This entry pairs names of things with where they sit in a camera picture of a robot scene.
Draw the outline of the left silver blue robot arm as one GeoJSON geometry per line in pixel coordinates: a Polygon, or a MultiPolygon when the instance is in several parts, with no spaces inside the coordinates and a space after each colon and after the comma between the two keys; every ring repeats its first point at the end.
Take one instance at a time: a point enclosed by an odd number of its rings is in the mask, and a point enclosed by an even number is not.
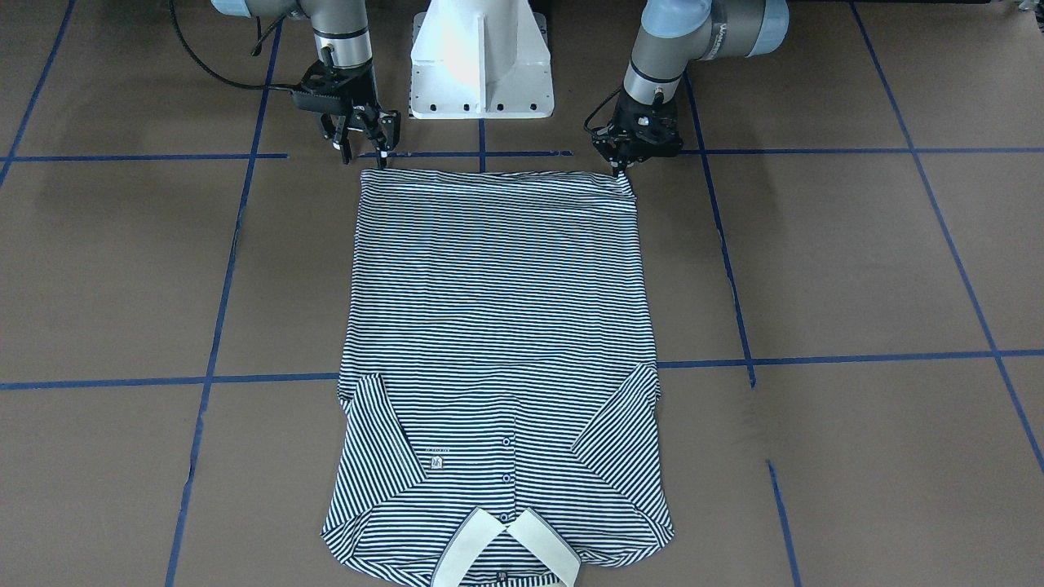
{"type": "Polygon", "coordinates": [[[614,177],[652,157],[677,157],[677,90],[691,62],[768,55],[790,29],[786,1],[648,1],[622,85],[606,99],[613,114],[584,130],[614,177]]]}

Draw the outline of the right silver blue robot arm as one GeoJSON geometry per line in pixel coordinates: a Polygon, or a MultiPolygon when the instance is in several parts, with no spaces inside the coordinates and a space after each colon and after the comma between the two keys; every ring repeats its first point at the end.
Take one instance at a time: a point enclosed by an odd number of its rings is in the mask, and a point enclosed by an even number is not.
{"type": "Polygon", "coordinates": [[[367,8],[363,1],[213,1],[216,11],[240,18],[306,20],[316,41],[317,60],[287,90],[292,104],[316,116],[321,136],[342,156],[353,159],[349,134],[365,136],[377,167],[386,170],[401,136],[401,114],[379,101],[367,8]]]}

